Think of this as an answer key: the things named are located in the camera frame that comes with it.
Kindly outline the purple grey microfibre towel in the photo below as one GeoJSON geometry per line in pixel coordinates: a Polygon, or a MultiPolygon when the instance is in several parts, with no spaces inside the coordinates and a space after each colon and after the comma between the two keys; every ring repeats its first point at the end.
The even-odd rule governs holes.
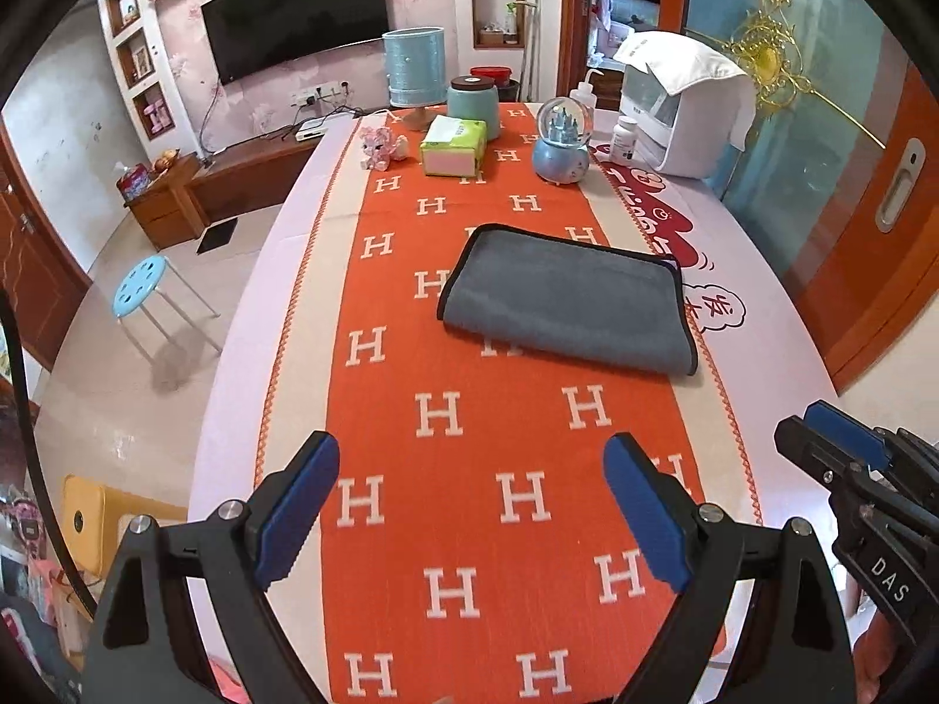
{"type": "Polygon", "coordinates": [[[463,246],[436,318],[457,331],[565,358],[667,377],[699,369],[672,255],[490,222],[463,246]]]}

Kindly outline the orange H-pattern table runner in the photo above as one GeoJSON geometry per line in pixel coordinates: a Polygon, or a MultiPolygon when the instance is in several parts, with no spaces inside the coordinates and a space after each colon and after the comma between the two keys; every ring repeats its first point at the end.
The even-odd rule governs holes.
{"type": "Polygon", "coordinates": [[[474,180],[366,172],[350,140],[313,221],[262,410],[256,468],[309,432],[339,473],[269,598],[333,702],[589,702],[622,690],[673,601],[605,482],[627,431],[694,497],[759,515],[715,364],[659,377],[463,336],[436,316],[476,227],[643,249],[602,172],[533,173],[535,116],[501,108],[474,180]]]}

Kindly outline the white desktop appliance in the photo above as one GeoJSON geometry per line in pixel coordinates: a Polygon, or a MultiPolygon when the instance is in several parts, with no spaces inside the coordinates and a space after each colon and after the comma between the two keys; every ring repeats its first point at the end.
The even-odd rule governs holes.
{"type": "Polygon", "coordinates": [[[729,143],[737,92],[705,81],[669,96],[651,73],[624,67],[619,111],[637,119],[637,150],[654,172],[703,180],[715,172],[729,143]]]}

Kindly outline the white cloth on appliance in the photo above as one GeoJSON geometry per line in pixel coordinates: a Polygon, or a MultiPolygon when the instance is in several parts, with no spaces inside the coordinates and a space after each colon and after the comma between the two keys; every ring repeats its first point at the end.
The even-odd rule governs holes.
{"type": "Polygon", "coordinates": [[[705,81],[727,83],[737,92],[737,111],[729,130],[729,143],[738,151],[756,118],[756,86],[740,65],[705,43],[666,31],[633,32],[616,49],[613,59],[651,75],[669,96],[678,96],[705,81]]]}

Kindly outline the white pill bottle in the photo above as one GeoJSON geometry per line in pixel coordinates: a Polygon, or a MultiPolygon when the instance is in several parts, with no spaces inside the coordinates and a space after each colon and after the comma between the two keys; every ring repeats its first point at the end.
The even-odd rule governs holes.
{"type": "Polygon", "coordinates": [[[627,165],[632,161],[637,148],[637,130],[637,119],[630,118],[628,114],[617,118],[610,140],[610,161],[613,164],[627,165]]]}

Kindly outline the blue plastic stool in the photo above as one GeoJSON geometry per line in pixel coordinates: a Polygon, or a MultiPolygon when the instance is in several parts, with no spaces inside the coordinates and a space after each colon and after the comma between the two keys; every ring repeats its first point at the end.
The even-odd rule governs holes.
{"type": "Polygon", "coordinates": [[[174,275],[175,278],[177,278],[177,282],[185,286],[186,289],[196,297],[197,302],[208,310],[210,318],[212,318],[212,320],[218,320],[219,311],[197,291],[196,286],[191,285],[191,283],[186,280],[185,276],[181,275],[180,271],[175,267],[174,262],[164,258],[163,255],[151,255],[140,259],[139,262],[123,276],[123,280],[121,280],[116,291],[114,291],[112,316],[113,320],[118,324],[119,331],[123,332],[126,339],[130,341],[130,345],[136,348],[137,353],[150,365],[154,364],[154,356],[146,350],[145,345],[141,343],[139,337],[130,329],[129,324],[126,323],[127,318],[130,318],[132,314],[143,314],[146,320],[150,321],[150,324],[163,336],[163,339],[167,341],[167,343],[175,345],[175,340],[172,339],[167,329],[159,323],[156,316],[148,309],[148,300],[156,296],[159,297],[183,323],[186,323],[194,332],[197,332],[202,339],[207,341],[208,345],[210,345],[213,350],[217,353],[221,353],[223,347],[221,347],[218,341],[210,336],[200,324],[197,324],[196,320],[186,313],[183,307],[181,307],[181,305],[170,296],[170,293],[163,288],[163,281],[167,275],[174,275]]]}

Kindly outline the brown wooden door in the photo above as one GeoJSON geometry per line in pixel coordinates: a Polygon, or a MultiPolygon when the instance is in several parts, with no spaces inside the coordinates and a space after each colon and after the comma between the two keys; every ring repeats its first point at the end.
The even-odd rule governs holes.
{"type": "Polygon", "coordinates": [[[52,370],[75,314],[91,287],[54,231],[2,127],[2,288],[13,303],[21,341],[52,370]]]}

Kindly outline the blue snow globe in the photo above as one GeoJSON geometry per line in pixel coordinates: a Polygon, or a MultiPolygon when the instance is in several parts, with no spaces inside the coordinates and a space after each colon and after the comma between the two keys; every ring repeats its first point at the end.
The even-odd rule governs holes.
{"type": "Polygon", "coordinates": [[[536,141],[532,167],[548,183],[576,184],[590,165],[589,140],[592,116],[589,108],[572,97],[555,97],[536,113],[536,141]]]}

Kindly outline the wooden TV cabinet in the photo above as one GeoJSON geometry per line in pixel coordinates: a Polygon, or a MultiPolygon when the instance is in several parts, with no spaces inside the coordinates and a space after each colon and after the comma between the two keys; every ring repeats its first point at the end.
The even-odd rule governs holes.
{"type": "Polygon", "coordinates": [[[215,222],[283,204],[317,146],[316,138],[277,132],[232,146],[210,164],[186,154],[126,208],[154,248],[188,242],[215,222]]]}

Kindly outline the green tissue box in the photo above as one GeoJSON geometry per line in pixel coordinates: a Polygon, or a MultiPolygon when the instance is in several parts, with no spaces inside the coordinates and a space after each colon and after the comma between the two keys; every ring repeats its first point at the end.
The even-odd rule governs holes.
{"type": "Polygon", "coordinates": [[[476,178],[487,145],[487,124],[439,114],[420,143],[420,162],[429,177],[476,178]]]}

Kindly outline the teal canister with brown lid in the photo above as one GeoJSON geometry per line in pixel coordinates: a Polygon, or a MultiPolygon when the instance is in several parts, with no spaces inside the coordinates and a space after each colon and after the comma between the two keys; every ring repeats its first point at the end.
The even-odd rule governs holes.
{"type": "Polygon", "coordinates": [[[500,97],[489,76],[456,76],[447,89],[450,118],[481,121],[487,127],[487,140],[500,137],[500,97]]]}

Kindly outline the pink toy figurine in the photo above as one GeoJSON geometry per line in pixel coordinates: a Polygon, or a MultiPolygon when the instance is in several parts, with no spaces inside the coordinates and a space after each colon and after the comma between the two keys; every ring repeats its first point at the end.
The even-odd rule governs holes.
{"type": "Polygon", "coordinates": [[[388,127],[366,127],[362,136],[363,170],[387,172],[393,164],[404,162],[409,156],[409,140],[404,135],[393,134],[388,127]]]}

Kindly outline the gold wall ornament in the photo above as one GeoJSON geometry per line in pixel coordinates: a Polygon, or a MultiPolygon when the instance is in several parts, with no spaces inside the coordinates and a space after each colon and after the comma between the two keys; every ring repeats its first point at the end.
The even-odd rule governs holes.
{"type": "Polygon", "coordinates": [[[805,73],[796,26],[786,15],[790,6],[791,0],[756,0],[756,8],[749,9],[732,35],[722,42],[724,54],[753,80],[756,107],[775,113],[791,107],[799,97],[815,97],[885,151],[887,145],[879,135],[825,96],[805,73]]]}

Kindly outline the white wall shelf unit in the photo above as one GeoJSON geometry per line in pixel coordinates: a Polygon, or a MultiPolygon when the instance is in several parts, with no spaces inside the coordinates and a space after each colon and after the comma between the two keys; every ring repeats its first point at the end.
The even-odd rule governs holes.
{"type": "Polygon", "coordinates": [[[196,153],[197,137],[170,67],[154,0],[97,0],[119,94],[146,159],[196,153]]]}

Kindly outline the black wall television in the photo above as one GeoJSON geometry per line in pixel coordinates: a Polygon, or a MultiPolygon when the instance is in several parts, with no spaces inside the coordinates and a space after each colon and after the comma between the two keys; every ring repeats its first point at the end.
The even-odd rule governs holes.
{"type": "Polygon", "coordinates": [[[210,0],[202,19],[224,84],[389,30],[387,0],[210,0]]]}

